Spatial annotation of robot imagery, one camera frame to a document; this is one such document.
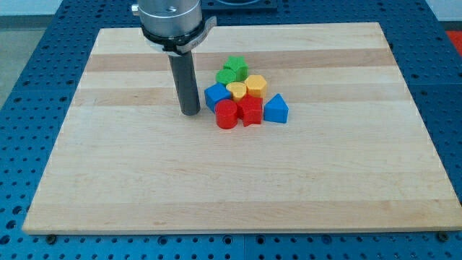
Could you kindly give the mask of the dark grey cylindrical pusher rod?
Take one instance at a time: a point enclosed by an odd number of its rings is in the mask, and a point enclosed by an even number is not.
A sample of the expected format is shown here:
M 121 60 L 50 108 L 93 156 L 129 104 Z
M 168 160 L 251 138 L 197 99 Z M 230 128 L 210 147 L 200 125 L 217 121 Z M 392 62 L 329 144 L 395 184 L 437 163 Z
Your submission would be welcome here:
M 181 112 L 186 116 L 195 116 L 201 106 L 192 53 L 189 51 L 182 56 L 169 56 L 169 62 Z

